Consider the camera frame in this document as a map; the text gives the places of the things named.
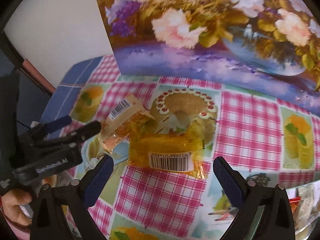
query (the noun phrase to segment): checkered tablecloth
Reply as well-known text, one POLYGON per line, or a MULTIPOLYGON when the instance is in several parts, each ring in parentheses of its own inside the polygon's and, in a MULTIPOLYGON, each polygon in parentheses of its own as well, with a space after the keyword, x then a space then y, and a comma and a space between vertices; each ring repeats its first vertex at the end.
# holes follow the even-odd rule
MULTIPOLYGON (((71 77, 66 77, 64 80, 68 80, 68 84, 62 83, 58 87, 49 103, 51 108, 49 106, 46 110, 53 111, 49 109, 56 108, 56 112, 50 113, 52 117, 70 114, 81 90, 93 84, 106 84, 108 87, 93 120, 106 118, 111 109, 129 93, 141 100, 147 108, 159 86, 215 91, 219 98, 218 118, 212 152, 205 158, 204 169, 207 173, 212 172, 212 161, 217 156, 223 156, 230 165, 240 171, 254 170, 267 176, 277 174, 277 180, 269 185, 272 187, 278 182, 286 187, 311 182, 315 170, 320 170, 320 118, 316 116, 311 116, 315 140, 315 167, 309 170, 291 170, 282 166, 284 138, 280 108, 284 107, 293 113, 300 112, 310 117, 310 113, 305 109, 279 99, 272 100, 236 90, 231 91, 230 88, 225 89, 223 84, 210 81, 175 77, 160 77, 153 81, 141 81, 127 76, 125 79, 119 79, 120 72, 113 56, 104 56, 97 61, 96 66, 89 67, 93 71, 88 74, 84 85, 76 84, 76 81, 81 79, 79 76, 74 82, 71 77)), ((60 132, 60 136, 81 125, 84 124, 73 120, 71 125, 60 132)), ((75 176, 77 171, 73 168, 69 173, 75 176)), ((114 203, 107 203, 100 198, 88 211, 107 238, 114 217, 120 215, 141 225, 142 228, 165 233, 169 238, 190 239, 191 229, 195 228, 194 223, 201 216, 200 210, 203 210, 199 207, 205 205, 205 192, 209 183, 208 179, 195 179, 185 174, 125 167, 119 178, 114 203)))

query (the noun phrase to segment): barcode label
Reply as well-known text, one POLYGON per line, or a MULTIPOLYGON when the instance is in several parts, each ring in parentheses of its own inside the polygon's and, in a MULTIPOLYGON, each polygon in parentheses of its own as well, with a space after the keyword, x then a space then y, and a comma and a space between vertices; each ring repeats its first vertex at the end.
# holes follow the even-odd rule
POLYGON ((176 154, 149 153, 150 168, 165 171, 193 171, 191 152, 176 154))
POLYGON ((115 119, 119 114, 121 114, 124 110, 128 109, 130 104, 127 100, 123 99, 114 109, 111 110, 109 114, 109 118, 111 120, 115 119))

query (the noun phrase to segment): white panel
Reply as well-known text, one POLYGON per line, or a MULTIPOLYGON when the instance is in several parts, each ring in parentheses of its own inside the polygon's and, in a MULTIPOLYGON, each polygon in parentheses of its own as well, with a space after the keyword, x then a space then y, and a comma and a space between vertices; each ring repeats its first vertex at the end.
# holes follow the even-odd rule
POLYGON ((113 54, 96 0, 23 0, 4 31, 54 87, 75 63, 113 54))

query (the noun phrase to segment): snack package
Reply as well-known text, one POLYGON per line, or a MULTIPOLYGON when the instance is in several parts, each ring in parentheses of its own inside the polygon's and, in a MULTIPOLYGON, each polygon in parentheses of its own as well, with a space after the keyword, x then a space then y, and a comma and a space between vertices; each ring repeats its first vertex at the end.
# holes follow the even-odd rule
POLYGON ((144 125, 131 123, 129 165, 205 179, 202 120, 193 120, 186 132, 180 135, 155 133, 155 126, 154 120, 144 125))
POLYGON ((107 119, 101 122, 98 140, 102 148, 111 153, 128 136, 129 123, 143 124, 152 118, 142 103, 134 95, 129 94, 111 110, 107 119))

